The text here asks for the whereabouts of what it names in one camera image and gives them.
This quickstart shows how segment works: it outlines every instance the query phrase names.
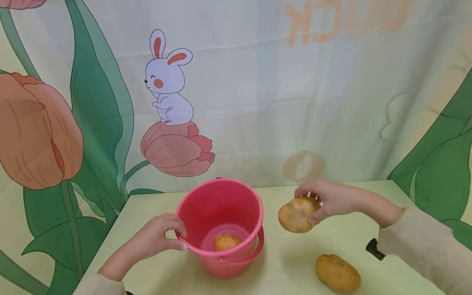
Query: rabbit ear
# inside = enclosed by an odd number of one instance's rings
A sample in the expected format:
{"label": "rabbit ear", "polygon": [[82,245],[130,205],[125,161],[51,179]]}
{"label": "rabbit ear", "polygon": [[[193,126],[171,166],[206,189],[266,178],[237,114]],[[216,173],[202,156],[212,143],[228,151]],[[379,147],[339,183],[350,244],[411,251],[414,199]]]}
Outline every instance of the rabbit ear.
{"label": "rabbit ear", "polygon": [[179,66],[183,66],[188,64],[192,60],[192,57],[193,54],[188,49],[175,49],[167,56],[167,64],[177,64]]}
{"label": "rabbit ear", "polygon": [[159,29],[154,30],[149,39],[149,44],[154,58],[161,59],[162,53],[164,52],[164,46],[166,46],[166,37],[164,36],[164,32]]}

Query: tabletop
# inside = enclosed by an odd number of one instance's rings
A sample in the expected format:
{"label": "tabletop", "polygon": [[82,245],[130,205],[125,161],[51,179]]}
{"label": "tabletop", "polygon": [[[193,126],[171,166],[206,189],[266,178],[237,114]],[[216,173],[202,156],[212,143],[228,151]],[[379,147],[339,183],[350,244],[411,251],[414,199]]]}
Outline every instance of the tabletop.
{"label": "tabletop", "polygon": [[[350,183],[382,194],[399,206],[413,202],[391,180]],[[241,276],[219,280],[208,275],[193,253],[166,251],[135,265],[124,278],[135,295],[175,294],[335,294],[316,276],[316,259],[336,254],[351,263],[362,278],[356,295],[443,295],[432,283],[395,256],[377,260],[365,250],[379,227],[360,213],[331,217],[306,234],[285,231],[279,208],[293,198],[296,186],[254,189],[264,207],[265,245]],[[174,213],[185,193],[134,195],[126,203],[97,252],[85,277],[96,273],[108,257],[151,217]],[[169,237],[175,238],[172,232]]]}

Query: white rabbit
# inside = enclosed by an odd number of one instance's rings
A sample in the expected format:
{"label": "white rabbit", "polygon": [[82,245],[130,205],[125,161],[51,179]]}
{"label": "white rabbit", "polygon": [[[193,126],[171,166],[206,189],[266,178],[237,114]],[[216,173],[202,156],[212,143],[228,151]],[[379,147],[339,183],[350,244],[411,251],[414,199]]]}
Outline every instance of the white rabbit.
{"label": "white rabbit", "polygon": [[192,120],[194,109],[190,102],[178,93],[185,85],[184,72],[180,66],[192,60],[192,53],[188,49],[176,49],[164,58],[162,55],[166,38],[161,30],[153,31],[150,45],[154,59],[146,66],[144,82],[157,99],[152,105],[157,108],[161,122],[166,122],[166,125],[186,124]]}

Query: rabbit's pink cheek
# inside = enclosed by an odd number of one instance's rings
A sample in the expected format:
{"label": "rabbit's pink cheek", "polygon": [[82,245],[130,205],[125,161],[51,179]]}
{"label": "rabbit's pink cheek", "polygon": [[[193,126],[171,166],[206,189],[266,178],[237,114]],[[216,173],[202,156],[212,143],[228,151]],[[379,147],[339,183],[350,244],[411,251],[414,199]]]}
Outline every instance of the rabbit's pink cheek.
{"label": "rabbit's pink cheek", "polygon": [[164,87],[164,83],[161,80],[156,79],[156,80],[154,80],[154,86],[156,88],[162,88],[162,87]]}

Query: pink bucket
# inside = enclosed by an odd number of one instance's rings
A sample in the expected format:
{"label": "pink bucket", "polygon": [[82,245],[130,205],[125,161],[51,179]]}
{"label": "pink bucket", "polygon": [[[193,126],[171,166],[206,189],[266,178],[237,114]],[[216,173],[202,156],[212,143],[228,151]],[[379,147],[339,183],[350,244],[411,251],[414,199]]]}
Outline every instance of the pink bucket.
{"label": "pink bucket", "polygon": [[[216,278],[241,275],[259,256],[264,246],[262,201],[248,185],[232,179],[217,178],[197,186],[182,199],[176,215],[187,229],[186,243],[203,268]],[[243,242],[238,246],[214,251],[216,236],[233,234]]]}

